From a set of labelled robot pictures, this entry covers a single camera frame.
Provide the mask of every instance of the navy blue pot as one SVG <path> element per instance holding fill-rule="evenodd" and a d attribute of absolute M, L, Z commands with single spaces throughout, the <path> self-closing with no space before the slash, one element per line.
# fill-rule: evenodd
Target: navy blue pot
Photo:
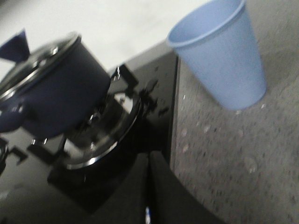
<path fill-rule="evenodd" d="M 59 135 L 88 116 L 109 86 L 78 34 L 46 45 L 0 83 L 0 132 L 22 126 L 37 139 Z"/>

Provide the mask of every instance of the gas stove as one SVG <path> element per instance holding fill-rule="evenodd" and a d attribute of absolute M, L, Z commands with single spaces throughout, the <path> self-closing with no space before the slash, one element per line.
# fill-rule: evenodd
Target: gas stove
<path fill-rule="evenodd" d="M 169 161 L 177 63 L 168 52 L 137 69 L 117 67 L 105 102 L 57 148 L 40 140 L 7 148 L 2 138 L 0 224 L 80 223 L 117 189 L 137 153 L 160 150 Z"/>

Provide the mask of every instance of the speckled countertop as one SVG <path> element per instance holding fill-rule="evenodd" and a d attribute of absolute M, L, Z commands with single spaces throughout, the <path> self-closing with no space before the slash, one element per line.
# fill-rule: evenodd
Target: speckled countertop
<path fill-rule="evenodd" d="M 299 223 L 299 2 L 248 0 L 268 90 L 221 108 L 180 65 L 171 168 L 228 224 Z"/>

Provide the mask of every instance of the white wall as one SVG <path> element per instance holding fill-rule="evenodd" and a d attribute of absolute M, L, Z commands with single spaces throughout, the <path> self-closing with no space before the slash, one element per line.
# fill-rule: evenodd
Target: white wall
<path fill-rule="evenodd" d="M 36 49 L 78 31 L 106 69 L 164 40 L 185 14 L 208 0 L 7 0 L 0 7 L 0 43 L 23 28 Z M 0 78 L 11 63 L 0 62 Z"/>

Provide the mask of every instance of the light blue plastic cup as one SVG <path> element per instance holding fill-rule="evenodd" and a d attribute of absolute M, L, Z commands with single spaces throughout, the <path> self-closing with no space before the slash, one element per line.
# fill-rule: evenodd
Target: light blue plastic cup
<path fill-rule="evenodd" d="M 170 45 L 223 106 L 240 110 L 266 92 L 266 81 L 245 0 L 213 0 L 170 31 Z"/>

